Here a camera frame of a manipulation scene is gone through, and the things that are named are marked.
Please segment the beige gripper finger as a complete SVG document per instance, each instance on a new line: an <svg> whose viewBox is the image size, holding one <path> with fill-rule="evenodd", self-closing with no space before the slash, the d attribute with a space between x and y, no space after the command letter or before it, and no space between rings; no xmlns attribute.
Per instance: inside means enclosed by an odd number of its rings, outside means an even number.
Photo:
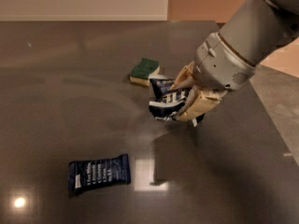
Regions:
<svg viewBox="0 0 299 224"><path fill-rule="evenodd" d="M195 85L194 62L190 62L180 70L171 86L171 90L193 88Z"/></svg>
<svg viewBox="0 0 299 224"><path fill-rule="evenodd" d="M190 121L213 109L227 94L227 90L213 91L193 86L185 105L176 113L175 120Z"/></svg>

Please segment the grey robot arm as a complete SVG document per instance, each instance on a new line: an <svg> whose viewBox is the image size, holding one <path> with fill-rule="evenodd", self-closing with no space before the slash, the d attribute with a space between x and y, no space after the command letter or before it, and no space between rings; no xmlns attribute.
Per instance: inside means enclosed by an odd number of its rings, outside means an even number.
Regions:
<svg viewBox="0 0 299 224"><path fill-rule="evenodd" d="M233 17L200 45L183 67L174 89L190 90L175 120L189 121L237 91L256 66L299 35L299 0L246 0Z"/></svg>

